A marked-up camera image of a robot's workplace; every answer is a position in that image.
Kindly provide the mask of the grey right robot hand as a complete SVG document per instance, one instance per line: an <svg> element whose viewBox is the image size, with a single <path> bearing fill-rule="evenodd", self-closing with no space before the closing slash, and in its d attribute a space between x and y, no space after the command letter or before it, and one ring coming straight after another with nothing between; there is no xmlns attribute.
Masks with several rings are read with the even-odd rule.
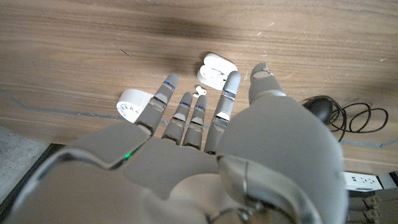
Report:
<svg viewBox="0 0 398 224"><path fill-rule="evenodd" d="M288 97L267 65L232 115L231 72L208 131L206 100L184 94L160 138L170 74L133 123L82 137L44 160L6 223L344 223L343 152L328 127Z"/></svg>

